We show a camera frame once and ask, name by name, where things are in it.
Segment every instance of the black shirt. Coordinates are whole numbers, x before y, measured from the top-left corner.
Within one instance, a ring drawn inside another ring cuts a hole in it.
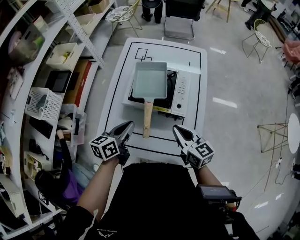
[[[234,213],[233,233],[256,240],[240,213]],[[79,239],[93,215],[71,208],[58,239]],[[108,212],[96,220],[84,239],[232,239],[219,212],[202,204],[188,170],[162,163],[131,164],[124,173]]]

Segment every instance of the control panel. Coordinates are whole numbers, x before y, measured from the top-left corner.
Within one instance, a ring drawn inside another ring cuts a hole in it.
[[[188,107],[190,72],[178,71],[172,103],[172,113],[185,117]]]

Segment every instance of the wooden handle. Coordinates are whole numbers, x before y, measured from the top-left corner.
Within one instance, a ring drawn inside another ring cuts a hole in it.
[[[149,138],[153,102],[145,102],[143,138]]]

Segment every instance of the rectangular frying pan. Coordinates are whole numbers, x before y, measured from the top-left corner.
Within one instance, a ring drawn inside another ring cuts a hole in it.
[[[145,100],[142,136],[149,138],[153,101],[167,97],[167,63],[137,62],[132,96]]]

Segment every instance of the gray floor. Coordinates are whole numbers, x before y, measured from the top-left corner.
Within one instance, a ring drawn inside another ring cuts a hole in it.
[[[264,192],[271,165],[271,152],[261,153],[261,144],[257,125],[285,121],[287,85],[290,72],[283,67],[279,59],[281,52],[275,46],[282,44],[273,33],[273,47],[261,64],[256,53],[247,58],[242,50],[241,42],[253,34],[244,22],[250,17],[240,8],[239,3],[232,3],[229,23],[226,13],[207,14],[201,12],[201,19],[194,23],[195,39],[193,41],[177,40],[164,37],[163,16],[161,24],[145,22],[140,18],[141,7],[135,16],[142,24],[143,30],[138,31],[141,38],[155,38],[190,44],[208,52],[208,90],[203,137],[209,140],[216,154],[209,168],[217,178],[234,189],[238,196],[243,196],[240,211],[245,215],[255,232],[261,239],[266,239],[286,214],[290,215],[291,204],[297,205],[300,195],[299,182],[291,179],[290,166],[292,154],[288,147],[282,150],[282,164],[275,184],[278,169],[271,168],[269,183]],[[119,37],[135,37],[131,30],[123,30]],[[250,51],[254,39],[249,39],[245,50]],[[121,53],[122,46],[110,44],[104,54],[105,68],[98,71],[90,96],[86,113],[86,143],[95,137],[101,109],[104,104],[107,88],[113,75],[114,67]],[[258,49],[261,56],[263,49]],[[291,97],[287,101],[287,116],[296,112]],[[78,155],[86,164],[91,152],[88,144],[78,148]],[[274,160],[280,157],[275,151]],[[108,206],[121,178],[121,170],[115,172]]]

